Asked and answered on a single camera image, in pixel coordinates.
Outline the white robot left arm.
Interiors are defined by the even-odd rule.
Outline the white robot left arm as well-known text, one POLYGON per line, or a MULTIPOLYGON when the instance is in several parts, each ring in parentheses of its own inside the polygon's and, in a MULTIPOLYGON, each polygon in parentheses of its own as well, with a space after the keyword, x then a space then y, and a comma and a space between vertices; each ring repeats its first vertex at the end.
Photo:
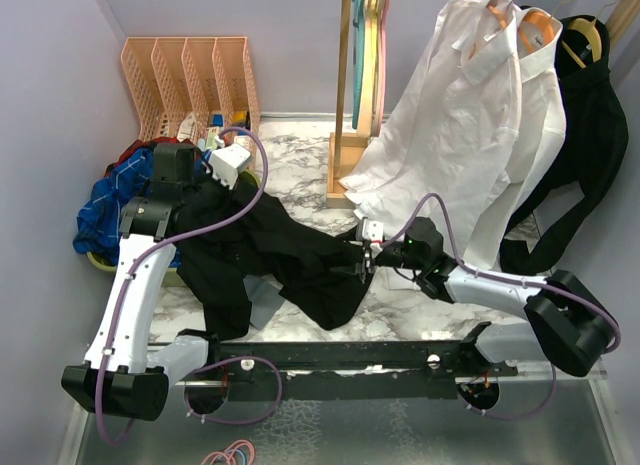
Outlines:
POLYGON ((220 370, 216 334, 184 330, 157 353, 150 327, 176 248, 161 242, 196 191, 196 148, 161 143, 153 154, 151 194, 135 197, 121 217, 119 263, 96 336, 80 365, 67 366, 62 388, 93 414, 154 421, 170 388, 191 372, 206 380, 220 370))

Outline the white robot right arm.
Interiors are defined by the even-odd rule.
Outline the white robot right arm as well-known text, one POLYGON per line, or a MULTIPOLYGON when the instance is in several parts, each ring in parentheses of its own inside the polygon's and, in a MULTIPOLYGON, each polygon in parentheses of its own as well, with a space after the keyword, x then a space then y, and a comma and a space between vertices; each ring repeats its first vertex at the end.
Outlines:
POLYGON ((620 341, 612 315, 573 274, 517 276, 474 268, 444 251, 434 223, 418 218, 400 241, 386 243, 383 225, 361 220, 351 236, 360 243, 360 277, 395 269, 431 299, 467 303, 515 317, 512 324, 477 326, 460 343, 459 363, 481 376, 494 364, 547 361, 566 374, 584 377, 620 341))

